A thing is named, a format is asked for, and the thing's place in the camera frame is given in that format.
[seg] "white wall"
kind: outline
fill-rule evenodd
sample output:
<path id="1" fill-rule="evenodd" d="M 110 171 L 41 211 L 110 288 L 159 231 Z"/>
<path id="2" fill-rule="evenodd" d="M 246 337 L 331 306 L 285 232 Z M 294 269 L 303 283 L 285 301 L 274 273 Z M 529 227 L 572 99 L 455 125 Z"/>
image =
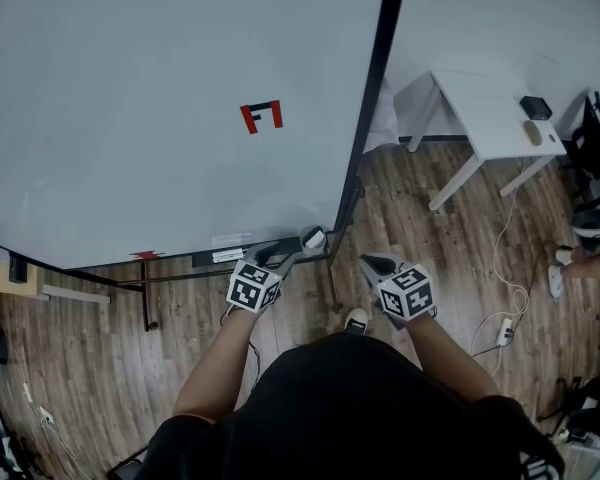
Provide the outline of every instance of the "white wall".
<path id="1" fill-rule="evenodd" d="M 562 134 L 579 120 L 583 91 L 600 91 L 600 0 L 404 0 L 387 68 L 401 135 L 411 135 L 431 69 L 521 77 Z M 443 106 L 427 134 L 454 133 Z"/>

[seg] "white power strip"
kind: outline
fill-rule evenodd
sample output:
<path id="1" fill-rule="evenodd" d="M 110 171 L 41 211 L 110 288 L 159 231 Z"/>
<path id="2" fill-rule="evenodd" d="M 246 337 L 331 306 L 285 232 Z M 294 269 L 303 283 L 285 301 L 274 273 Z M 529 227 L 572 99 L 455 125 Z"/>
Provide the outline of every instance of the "white power strip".
<path id="1" fill-rule="evenodd" d="M 47 411 L 42 406 L 40 406 L 40 414 L 42 414 L 42 417 L 45 420 L 47 420 L 47 422 L 50 423 L 51 425 L 55 425 L 56 424 L 56 419 L 53 417 L 53 414 L 51 414 L 49 411 Z"/>
<path id="2" fill-rule="evenodd" d="M 499 347 L 505 347 L 509 344 L 509 340 L 513 338 L 513 320 L 505 317 L 500 322 L 500 330 L 498 331 L 498 337 L 496 338 L 496 345 Z"/>

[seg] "table leg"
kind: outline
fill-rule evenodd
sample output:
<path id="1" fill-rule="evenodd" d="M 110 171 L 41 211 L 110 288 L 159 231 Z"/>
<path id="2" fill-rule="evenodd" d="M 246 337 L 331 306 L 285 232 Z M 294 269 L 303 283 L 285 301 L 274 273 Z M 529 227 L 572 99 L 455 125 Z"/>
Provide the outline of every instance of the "table leg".
<path id="1" fill-rule="evenodd" d="M 500 197 L 504 197 L 513 192 L 516 188 L 522 185 L 525 181 L 527 181 L 531 176 L 537 173 L 540 169 L 542 169 L 545 165 L 547 165 L 551 160 L 555 158 L 554 155 L 547 155 L 539 157 L 535 162 L 533 162 L 529 167 L 527 167 L 524 171 L 522 171 L 518 176 L 516 176 L 511 183 L 509 183 L 506 187 L 504 187 L 500 191 Z"/>
<path id="2" fill-rule="evenodd" d="M 411 140 L 407 146 L 409 153 L 414 153 L 415 150 L 418 149 L 420 142 L 422 142 L 422 137 L 424 137 L 424 134 L 427 132 L 429 124 L 433 119 L 436 108 L 442 100 L 442 92 L 440 91 L 440 88 L 436 84 L 433 77 L 431 77 L 431 83 L 433 84 L 433 87 L 431 88 L 431 92 L 429 92 L 429 96 L 424 104 L 422 113 L 413 127 L 413 135 L 411 136 Z"/>
<path id="3" fill-rule="evenodd" d="M 97 304 L 111 304 L 111 297 L 108 295 L 97 295 L 95 293 L 79 292 L 76 290 L 68 290 L 59 286 L 50 284 L 42 285 L 43 295 L 52 295 L 54 297 L 64 297 L 66 299 L 82 300 L 85 302 L 95 302 Z"/>
<path id="4" fill-rule="evenodd" d="M 451 195 L 458 190 L 462 184 L 467 181 L 471 175 L 478 170 L 482 165 L 483 160 L 480 160 L 475 154 L 471 155 L 471 158 L 467 160 L 462 168 L 454 174 L 453 178 L 449 180 L 444 188 L 431 200 L 429 203 L 429 210 L 437 210 L 442 206 Z"/>

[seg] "white table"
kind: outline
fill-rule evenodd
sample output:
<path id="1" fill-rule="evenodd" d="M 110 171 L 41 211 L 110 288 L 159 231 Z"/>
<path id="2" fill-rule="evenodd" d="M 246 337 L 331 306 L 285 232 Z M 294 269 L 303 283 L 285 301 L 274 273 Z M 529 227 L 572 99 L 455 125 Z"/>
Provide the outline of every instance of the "white table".
<path id="1" fill-rule="evenodd" d="M 485 160 L 494 158 L 536 157 L 527 169 L 500 190 L 504 197 L 527 181 L 557 155 L 566 151 L 549 121 L 535 121 L 542 134 L 542 144 L 534 146 L 523 128 L 528 117 L 519 102 L 533 96 L 516 80 L 452 71 L 432 71 L 433 87 L 416 123 L 408 149 L 414 152 L 424 136 L 442 96 L 462 124 L 473 155 L 429 203 L 430 210 L 440 208 Z"/>
<path id="2" fill-rule="evenodd" d="M 95 293 L 68 290 L 45 283 L 45 271 L 35 265 L 27 264 L 27 282 L 12 283 L 9 281 L 9 264 L 0 263 L 0 293 L 31 297 L 37 300 L 49 300 L 49 296 L 64 297 L 67 299 L 95 302 L 97 304 L 110 304 L 111 297 Z"/>

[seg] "shoe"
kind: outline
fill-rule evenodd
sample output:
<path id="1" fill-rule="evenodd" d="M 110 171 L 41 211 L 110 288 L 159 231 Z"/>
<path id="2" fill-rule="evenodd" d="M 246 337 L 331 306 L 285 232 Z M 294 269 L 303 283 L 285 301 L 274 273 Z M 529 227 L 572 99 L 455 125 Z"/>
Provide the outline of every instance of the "shoe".
<path id="1" fill-rule="evenodd" d="M 569 265 L 573 263 L 571 259 L 571 253 L 573 249 L 558 249 L 556 250 L 556 261 L 561 265 Z"/>
<path id="2" fill-rule="evenodd" d="M 551 265 L 548 270 L 549 274 L 549 292 L 551 296 L 557 300 L 562 295 L 562 273 L 560 267 Z"/>
<path id="3" fill-rule="evenodd" d="M 362 336 L 367 331 L 368 323 L 369 317 L 364 309 L 352 309 L 344 321 L 344 332 Z"/>

